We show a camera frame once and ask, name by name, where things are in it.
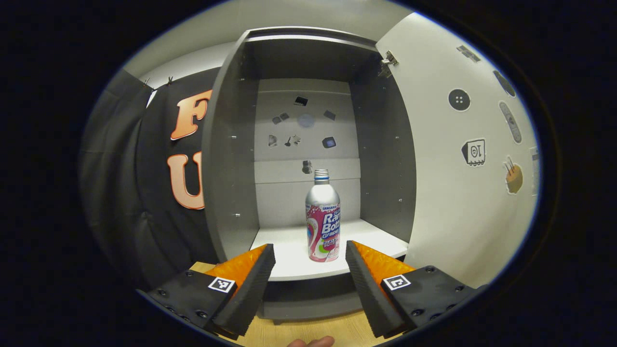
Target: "orange letter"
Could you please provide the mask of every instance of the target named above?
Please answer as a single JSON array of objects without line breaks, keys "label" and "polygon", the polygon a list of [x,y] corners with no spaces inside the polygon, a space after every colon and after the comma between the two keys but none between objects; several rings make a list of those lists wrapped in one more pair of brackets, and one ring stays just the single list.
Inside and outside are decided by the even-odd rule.
[{"label": "orange letter", "polygon": [[197,120],[204,118],[205,111],[208,108],[207,100],[210,100],[211,96],[212,90],[208,90],[178,102],[176,106],[180,110],[178,111],[176,129],[172,132],[172,140],[189,136],[197,131],[197,125],[193,124],[193,116],[197,116]]},{"label": "orange letter", "polygon": [[189,158],[184,154],[176,154],[167,159],[167,165],[169,165],[172,192],[176,201],[188,209],[201,210],[204,208],[203,187],[201,186],[201,152],[193,155],[193,161],[197,164],[197,171],[199,172],[199,194],[197,195],[191,195],[186,190],[184,167],[189,162]]}]

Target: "bottle cap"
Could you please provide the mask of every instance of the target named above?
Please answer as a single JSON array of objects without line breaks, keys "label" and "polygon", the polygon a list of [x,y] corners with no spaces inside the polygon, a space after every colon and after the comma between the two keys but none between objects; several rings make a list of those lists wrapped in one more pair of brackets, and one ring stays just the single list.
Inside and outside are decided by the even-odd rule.
[{"label": "bottle cap", "polygon": [[315,179],[316,180],[329,180],[330,175],[328,173],[328,169],[316,169],[315,170]]}]

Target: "open cabinet door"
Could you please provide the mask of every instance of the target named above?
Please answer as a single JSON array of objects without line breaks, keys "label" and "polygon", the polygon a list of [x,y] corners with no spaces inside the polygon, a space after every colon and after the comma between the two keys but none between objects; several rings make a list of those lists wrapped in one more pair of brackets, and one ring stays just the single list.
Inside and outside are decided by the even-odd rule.
[{"label": "open cabinet door", "polygon": [[536,209],[538,145],[524,103],[477,49],[420,14],[404,18],[376,47],[397,61],[387,67],[415,147],[405,263],[483,285],[516,253]]}]

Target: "ceiling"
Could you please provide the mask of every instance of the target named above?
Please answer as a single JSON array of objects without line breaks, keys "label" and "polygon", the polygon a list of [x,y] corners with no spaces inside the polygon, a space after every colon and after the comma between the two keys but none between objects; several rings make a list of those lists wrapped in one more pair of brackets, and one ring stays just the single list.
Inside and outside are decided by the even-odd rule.
[{"label": "ceiling", "polygon": [[133,56],[124,69],[141,76],[174,58],[236,41],[244,31],[260,27],[322,27],[378,41],[412,12],[386,0],[230,0],[158,37]]}]

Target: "door hinge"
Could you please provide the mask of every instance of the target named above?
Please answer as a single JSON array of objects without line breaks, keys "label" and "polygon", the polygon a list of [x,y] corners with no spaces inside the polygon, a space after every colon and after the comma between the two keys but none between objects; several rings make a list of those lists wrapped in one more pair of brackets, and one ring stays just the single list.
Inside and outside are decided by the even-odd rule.
[{"label": "door hinge", "polygon": [[390,71],[390,65],[398,65],[399,62],[396,60],[392,52],[386,52],[386,58],[379,62],[380,70],[378,76],[385,76],[389,78],[392,76],[392,72]]}]

